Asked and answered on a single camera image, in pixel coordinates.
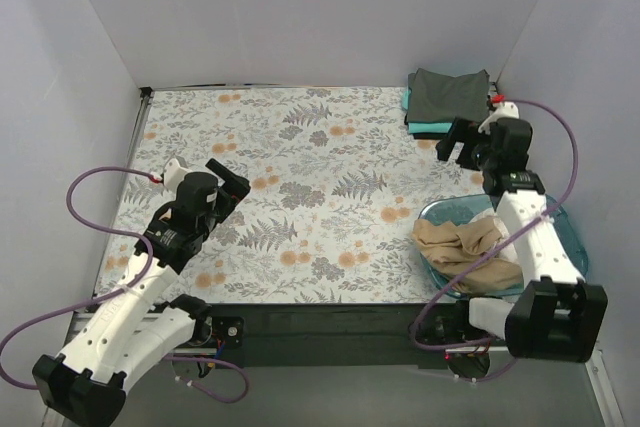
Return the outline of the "dark grey t shirt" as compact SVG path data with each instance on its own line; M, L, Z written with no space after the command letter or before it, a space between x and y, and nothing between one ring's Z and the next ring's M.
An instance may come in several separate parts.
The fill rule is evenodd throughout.
M419 68L408 75L409 123L445 123L456 118L481 122L489 115L489 74L485 70L449 76Z

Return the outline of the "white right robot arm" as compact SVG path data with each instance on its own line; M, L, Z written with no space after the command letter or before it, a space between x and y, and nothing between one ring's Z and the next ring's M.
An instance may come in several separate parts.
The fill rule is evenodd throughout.
M531 125L517 118L490 122L487 130L457 119L437 144L437 157L479 170L483 189L504 223L522 270L524 290L510 303L473 297L452 320L454 336L475 344L487 333L505 341L516 358L584 363L590 359L608 305L571 262L556 233L539 176L528 170Z

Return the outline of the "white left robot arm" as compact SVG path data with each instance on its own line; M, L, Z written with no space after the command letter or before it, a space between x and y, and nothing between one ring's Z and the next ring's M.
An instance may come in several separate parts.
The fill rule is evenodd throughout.
M213 230L249 194L246 178L211 159L193 171L170 159L152 179L173 194L152 215L125 274L81 331L32 375L44 404L78 426L109 426L131 388L175 348L202 347L204 363L241 344L243 323L216 317L203 300L183 294L153 322L143 322Z

